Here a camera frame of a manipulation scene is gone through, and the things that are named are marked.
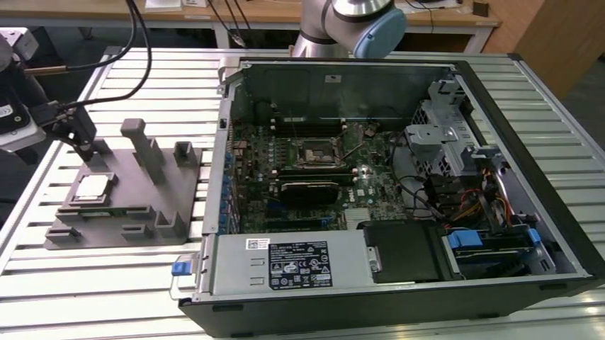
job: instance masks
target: slotted aluminum table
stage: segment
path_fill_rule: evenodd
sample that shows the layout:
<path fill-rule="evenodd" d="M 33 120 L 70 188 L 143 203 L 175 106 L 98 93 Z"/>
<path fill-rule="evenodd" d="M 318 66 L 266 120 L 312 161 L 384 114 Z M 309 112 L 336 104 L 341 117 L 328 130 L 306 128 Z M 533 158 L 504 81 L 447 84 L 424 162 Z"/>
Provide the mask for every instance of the slotted aluminum table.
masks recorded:
<path fill-rule="evenodd" d="M 154 71 L 127 101 L 89 107 L 99 134 L 114 148 L 126 118 L 147 121 L 146 133 L 170 147 L 190 140 L 205 149 L 190 241 L 150 246 L 49 251 L 45 233 L 66 198 L 79 165 L 70 147 L 55 142 L 0 231 L 0 332 L 3 339 L 206 339 L 204 330 L 171 300 L 170 265 L 200 250 L 216 120 L 220 108 L 220 59 L 248 55 L 286 57 L 286 51 L 155 49 Z M 605 254 L 605 156 L 577 121 L 524 62 L 507 55 L 404 53 L 401 59 L 465 59 L 471 62 L 543 171 Z M 82 98 L 123 94 L 145 72 L 146 54 L 133 50 L 99 69 Z M 488 127 L 479 126 L 491 140 Z M 194 288 L 181 280 L 179 288 Z M 270 339 L 603 339 L 605 291 L 548 300 L 509 317 L 374 327 Z"/>

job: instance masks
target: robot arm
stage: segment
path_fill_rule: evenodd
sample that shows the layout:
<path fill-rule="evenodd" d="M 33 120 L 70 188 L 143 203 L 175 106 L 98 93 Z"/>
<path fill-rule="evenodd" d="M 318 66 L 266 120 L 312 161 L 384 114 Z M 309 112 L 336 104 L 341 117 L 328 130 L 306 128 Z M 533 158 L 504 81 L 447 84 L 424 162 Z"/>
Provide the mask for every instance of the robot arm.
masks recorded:
<path fill-rule="evenodd" d="M 26 54 L 18 41 L 0 35 L 0 149 L 22 156 L 22 150 L 51 137 L 71 145 L 87 161 L 97 134 L 89 113 L 83 107 L 63 112 L 59 103 L 50 102 L 37 79 L 25 73 Z M 35 163 L 37 159 L 25 161 Z"/>
<path fill-rule="evenodd" d="M 407 31 L 395 0 L 305 0 L 294 57 L 384 58 Z"/>

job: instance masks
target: table leg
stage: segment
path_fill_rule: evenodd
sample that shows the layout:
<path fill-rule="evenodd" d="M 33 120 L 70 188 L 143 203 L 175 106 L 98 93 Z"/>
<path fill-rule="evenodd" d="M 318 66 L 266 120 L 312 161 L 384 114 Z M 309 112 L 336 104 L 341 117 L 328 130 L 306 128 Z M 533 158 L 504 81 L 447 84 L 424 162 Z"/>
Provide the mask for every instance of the table leg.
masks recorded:
<path fill-rule="evenodd" d="M 229 32 L 224 25 L 221 23 L 213 23 L 213 30 L 216 31 L 217 47 L 221 49 L 229 49 Z"/>
<path fill-rule="evenodd" d="M 493 27 L 480 27 L 477 32 L 471 37 L 469 43 L 465 48 L 465 53 L 481 53 L 485 43 L 491 38 Z"/>

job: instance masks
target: floor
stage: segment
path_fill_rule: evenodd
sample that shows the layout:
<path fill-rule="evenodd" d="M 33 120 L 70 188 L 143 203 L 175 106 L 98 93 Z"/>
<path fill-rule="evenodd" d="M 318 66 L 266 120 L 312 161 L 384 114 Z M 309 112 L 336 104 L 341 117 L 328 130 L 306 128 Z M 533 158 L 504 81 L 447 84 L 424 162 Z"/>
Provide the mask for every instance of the floor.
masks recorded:
<path fill-rule="evenodd" d="M 53 64 L 89 64 L 99 61 L 107 46 L 123 46 L 129 41 L 130 30 L 121 28 L 97 28 L 93 31 L 94 39 L 85 40 L 77 28 L 33 28 L 41 43 L 41 52 L 34 61 L 37 67 Z M 288 46 L 293 37 L 253 36 L 253 45 L 264 44 L 268 47 Z M 216 39 L 210 30 L 192 32 L 187 30 L 153 30 L 151 44 L 154 47 L 216 47 Z M 137 46 L 143 47 L 143 37 L 138 35 Z M 75 101 L 89 81 L 91 72 L 50 76 L 41 80 L 47 89 L 50 98 L 62 102 Z M 579 119 L 587 131 L 592 134 L 602 147 L 605 147 L 605 61 L 595 63 L 584 78 L 576 84 L 564 104 Z M 35 149 L 45 155 L 49 142 L 37 145 Z M 0 154 L 0 226 L 11 213 L 13 203 L 19 199 L 30 178 L 35 172 L 35 165 L 26 165 L 13 155 Z"/>

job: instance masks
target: power supply label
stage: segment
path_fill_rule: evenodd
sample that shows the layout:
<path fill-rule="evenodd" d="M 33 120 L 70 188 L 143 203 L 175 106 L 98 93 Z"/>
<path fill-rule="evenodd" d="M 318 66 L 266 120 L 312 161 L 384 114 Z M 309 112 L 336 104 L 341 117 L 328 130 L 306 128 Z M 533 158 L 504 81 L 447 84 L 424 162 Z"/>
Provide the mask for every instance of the power supply label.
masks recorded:
<path fill-rule="evenodd" d="M 332 287 L 328 241 L 269 245 L 273 290 Z"/>

